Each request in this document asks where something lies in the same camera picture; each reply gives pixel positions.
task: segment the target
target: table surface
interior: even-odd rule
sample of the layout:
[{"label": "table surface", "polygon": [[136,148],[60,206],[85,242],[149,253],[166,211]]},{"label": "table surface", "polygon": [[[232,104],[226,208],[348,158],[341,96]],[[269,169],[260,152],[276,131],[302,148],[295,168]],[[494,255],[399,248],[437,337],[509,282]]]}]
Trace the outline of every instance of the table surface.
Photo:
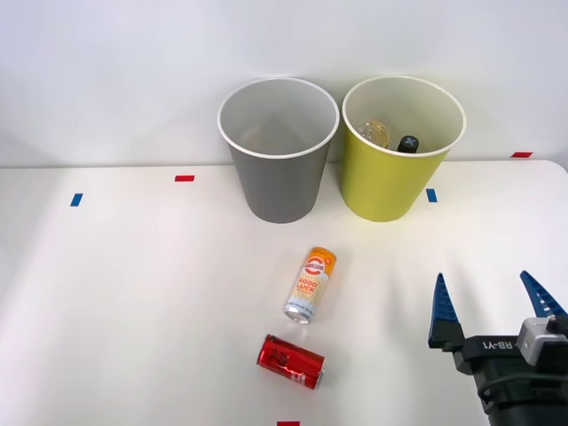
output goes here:
[{"label": "table surface", "polygon": [[[338,173],[274,225],[232,166],[0,170],[0,424],[488,424],[473,379],[428,349],[436,276],[466,335],[533,316],[524,269],[568,307],[566,172],[446,162],[438,202],[386,224],[349,211]],[[282,307],[314,245],[338,260],[300,326]],[[256,365],[267,333],[326,356],[318,390]]]}]

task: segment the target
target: can lid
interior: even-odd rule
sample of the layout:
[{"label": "can lid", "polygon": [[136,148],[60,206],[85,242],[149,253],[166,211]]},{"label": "can lid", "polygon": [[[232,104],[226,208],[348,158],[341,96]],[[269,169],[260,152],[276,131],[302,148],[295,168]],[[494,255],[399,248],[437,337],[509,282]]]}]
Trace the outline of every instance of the can lid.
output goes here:
[{"label": "can lid", "polygon": [[417,138],[407,135],[400,140],[397,151],[400,153],[416,154],[416,151],[418,151],[418,145]]},{"label": "can lid", "polygon": [[310,320],[308,319],[308,317],[294,307],[286,308],[284,313],[288,316],[288,318],[294,320],[299,324],[304,324],[304,325],[310,324]]}]

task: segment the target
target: dark bottle cap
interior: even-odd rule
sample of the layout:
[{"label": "dark bottle cap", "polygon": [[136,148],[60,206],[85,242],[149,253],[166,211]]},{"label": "dark bottle cap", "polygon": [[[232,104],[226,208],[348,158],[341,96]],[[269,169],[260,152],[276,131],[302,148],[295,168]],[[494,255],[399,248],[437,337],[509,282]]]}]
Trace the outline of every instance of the dark bottle cap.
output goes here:
[{"label": "dark bottle cap", "polygon": [[400,153],[416,154],[416,151],[418,151],[418,139],[410,135],[404,136],[398,144],[397,151]]}]

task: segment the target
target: red can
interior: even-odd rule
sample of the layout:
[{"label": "red can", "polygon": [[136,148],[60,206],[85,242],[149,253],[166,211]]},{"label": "red can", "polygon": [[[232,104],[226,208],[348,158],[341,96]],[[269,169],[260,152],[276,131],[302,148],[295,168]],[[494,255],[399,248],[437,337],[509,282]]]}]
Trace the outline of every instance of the red can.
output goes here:
[{"label": "red can", "polygon": [[306,388],[318,389],[325,370],[325,358],[317,353],[266,335],[256,363]]}]

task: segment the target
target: soda can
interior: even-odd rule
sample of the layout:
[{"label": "soda can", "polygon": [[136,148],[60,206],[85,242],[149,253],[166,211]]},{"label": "soda can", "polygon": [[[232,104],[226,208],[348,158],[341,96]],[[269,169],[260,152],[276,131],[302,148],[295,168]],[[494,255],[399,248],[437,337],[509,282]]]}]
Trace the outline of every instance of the soda can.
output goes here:
[{"label": "soda can", "polygon": [[256,363],[306,388],[318,389],[325,374],[325,358],[275,335],[266,335]]},{"label": "soda can", "polygon": [[284,313],[292,320],[300,324],[312,321],[334,270],[335,260],[331,251],[322,247],[312,248],[284,306]]}]

